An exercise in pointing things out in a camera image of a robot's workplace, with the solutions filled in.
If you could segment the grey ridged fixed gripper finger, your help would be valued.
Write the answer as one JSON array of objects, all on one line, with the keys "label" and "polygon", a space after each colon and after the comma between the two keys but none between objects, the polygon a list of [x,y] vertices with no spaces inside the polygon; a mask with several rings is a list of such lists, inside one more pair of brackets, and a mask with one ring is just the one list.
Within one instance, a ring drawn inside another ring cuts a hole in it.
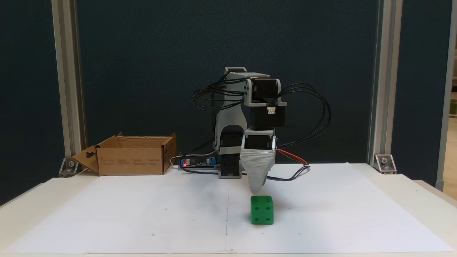
[{"label": "grey ridged fixed gripper finger", "polygon": [[258,194],[275,163],[275,150],[241,149],[240,160],[252,194]]}]

